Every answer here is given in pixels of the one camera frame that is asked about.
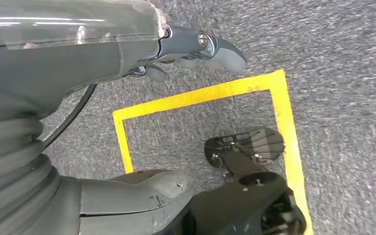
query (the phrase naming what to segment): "bolt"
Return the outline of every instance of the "bolt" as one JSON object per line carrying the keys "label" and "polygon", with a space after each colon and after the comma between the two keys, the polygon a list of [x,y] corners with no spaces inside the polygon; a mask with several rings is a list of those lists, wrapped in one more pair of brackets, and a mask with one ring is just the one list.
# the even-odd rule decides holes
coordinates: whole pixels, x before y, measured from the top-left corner
{"label": "bolt", "polygon": [[208,45],[208,36],[203,31],[198,33],[198,43],[202,47],[206,47]]}
{"label": "bolt", "polygon": [[218,154],[213,153],[211,159],[213,159],[213,160],[217,160],[217,159],[218,159]]}

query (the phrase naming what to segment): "black cable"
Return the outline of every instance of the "black cable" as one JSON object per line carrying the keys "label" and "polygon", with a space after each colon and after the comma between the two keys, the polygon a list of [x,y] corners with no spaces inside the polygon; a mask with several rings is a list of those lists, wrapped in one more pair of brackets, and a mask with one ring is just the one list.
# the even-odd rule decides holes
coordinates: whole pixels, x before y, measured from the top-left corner
{"label": "black cable", "polygon": [[91,84],[84,92],[84,95],[81,97],[80,101],[74,107],[72,112],[66,117],[66,119],[50,134],[44,139],[44,149],[48,148],[54,140],[56,140],[70,124],[75,120],[78,114],[83,110],[84,106],[86,106],[87,102],[89,101],[90,97],[92,97],[94,90],[96,89],[97,84]]}

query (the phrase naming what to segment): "floor marking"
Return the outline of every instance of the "floor marking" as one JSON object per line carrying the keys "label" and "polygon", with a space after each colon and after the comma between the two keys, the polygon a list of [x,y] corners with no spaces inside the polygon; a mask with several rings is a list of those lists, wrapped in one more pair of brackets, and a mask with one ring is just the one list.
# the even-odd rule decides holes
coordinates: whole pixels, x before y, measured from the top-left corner
{"label": "floor marking", "polygon": [[293,120],[286,76],[283,70],[204,87],[114,111],[113,119],[126,173],[133,172],[133,165],[127,144],[123,124],[124,120],[265,90],[270,90],[278,131],[282,134],[285,143],[283,157],[287,184],[294,191],[296,203],[305,215],[307,224],[305,235],[313,235],[312,221],[306,202],[305,181],[298,138]]}

